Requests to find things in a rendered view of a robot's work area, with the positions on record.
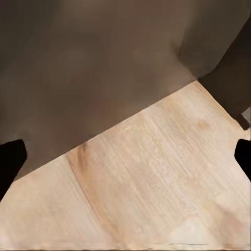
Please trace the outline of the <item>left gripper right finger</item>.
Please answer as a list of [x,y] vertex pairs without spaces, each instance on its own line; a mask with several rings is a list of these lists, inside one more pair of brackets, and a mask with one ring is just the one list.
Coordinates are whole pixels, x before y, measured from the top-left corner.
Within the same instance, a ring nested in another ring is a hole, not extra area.
[[251,181],[251,141],[238,140],[234,157]]

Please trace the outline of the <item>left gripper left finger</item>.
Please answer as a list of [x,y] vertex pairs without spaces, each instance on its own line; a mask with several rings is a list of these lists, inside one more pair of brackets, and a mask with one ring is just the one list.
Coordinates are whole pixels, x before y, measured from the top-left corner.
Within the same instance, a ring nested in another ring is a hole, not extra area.
[[0,201],[27,159],[22,139],[0,145]]

